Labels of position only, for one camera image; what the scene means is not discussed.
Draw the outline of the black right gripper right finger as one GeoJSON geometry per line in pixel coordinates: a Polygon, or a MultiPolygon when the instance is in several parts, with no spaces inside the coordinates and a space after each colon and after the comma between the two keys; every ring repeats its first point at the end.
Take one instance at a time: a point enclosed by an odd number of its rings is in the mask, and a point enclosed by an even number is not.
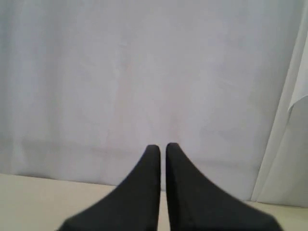
{"type": "Polygon", "coordinates": [[[166,194],[172,231],[277,231],[277,220],[223,191],[177,143],[166,147],[166,194]]]}

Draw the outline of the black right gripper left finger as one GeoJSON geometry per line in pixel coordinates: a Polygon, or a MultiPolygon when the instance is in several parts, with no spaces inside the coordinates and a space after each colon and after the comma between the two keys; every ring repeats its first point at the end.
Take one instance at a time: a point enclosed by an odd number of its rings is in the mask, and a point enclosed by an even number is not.
{"type": "Polygon", "coordinates": [[[155,231],[161,190],[161,153],[148,145],[127,177],[107,196],[66,219],[61,231],[155,231]]]}

